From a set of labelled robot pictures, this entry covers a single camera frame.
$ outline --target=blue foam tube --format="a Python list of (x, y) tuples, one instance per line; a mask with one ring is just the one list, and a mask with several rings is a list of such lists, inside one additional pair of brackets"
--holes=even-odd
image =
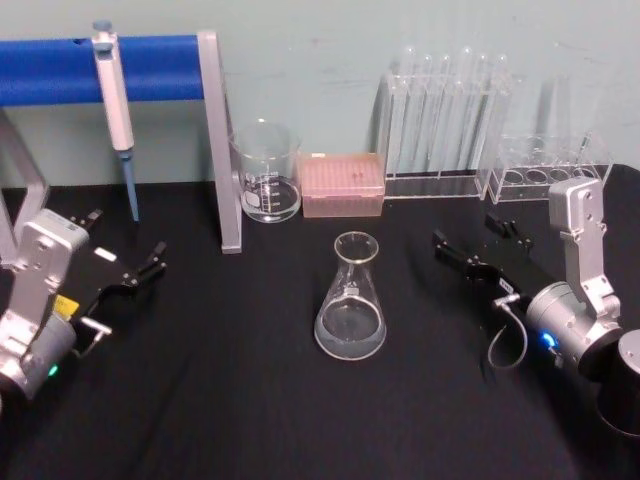
[[(129, 101), (203, 98), (195, 35), (119, 37)], [(0, 42), (0, 107), (102, 103), (91, 39)]]

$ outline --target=erlenmeyer flask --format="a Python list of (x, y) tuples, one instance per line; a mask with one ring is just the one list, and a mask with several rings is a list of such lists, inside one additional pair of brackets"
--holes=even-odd
[(361, 360), (373, 355), (387, 334), (370, 271), (378, 242), (367, 233), (347, 232), (334, 248), (340, 265), (316, 318), (315, 337), (332, 357)]

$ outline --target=black tablecloth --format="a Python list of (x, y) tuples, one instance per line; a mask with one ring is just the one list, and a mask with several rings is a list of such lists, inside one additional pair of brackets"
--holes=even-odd
[[(121, 187), (51, 195), (63, 215), (102, 208), (94, 241), (133, 265), (165, 240), (169, 269), (153, 293), (104, 305), (95, 316), (114, 335), (65, 362), (28, 410), (2, 418), (0, 478), (640, 478), (638, 446), (612, 435), (591, 386), (540, 348), (513, 372), (483, 364), (505, 320), (434, 260), (431, 233), (481, 242), (489, 202), (393, 201), (374, 219), (245, 218), (243, 253), (223, 256), (211, 185), (138, 190), (137, 230)], [(533, 256), (561, 277), (547, 205), (497, 211), (518, 220)], [(640, 328), (639, 172), (614, 169), (606, 221), (607, 274), (626, 326)], [(333, 240), (352, 229), (380, 243), (374, 280), (388, 336), (374, 357), (342, 363), (312, 330), (336, 273)]]

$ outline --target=blue led light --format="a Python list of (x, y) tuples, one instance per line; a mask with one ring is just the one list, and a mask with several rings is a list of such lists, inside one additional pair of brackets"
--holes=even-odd
[(553, 338), (553, 335), (551, 335), (549, 332), (543, 332), (540, 338), (547, 346), (547, 348), (555, 348), (558, 346), (558, 341)]

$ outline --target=pipette tip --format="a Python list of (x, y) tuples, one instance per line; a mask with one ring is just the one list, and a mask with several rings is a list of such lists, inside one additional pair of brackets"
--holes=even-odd
[(127, 184), (127, 194), (129, 195), (129, 206), (131, 207), (131, 216), (136, 223), (140, 222), (140, 213), (138, 210), (138, 197), (136, 195), (136, 184), (133, 178), (133, 163), (132, 153), (119, 152), (120, 159), (122, 160), (122, 168), (124, 170), (124, 179)]

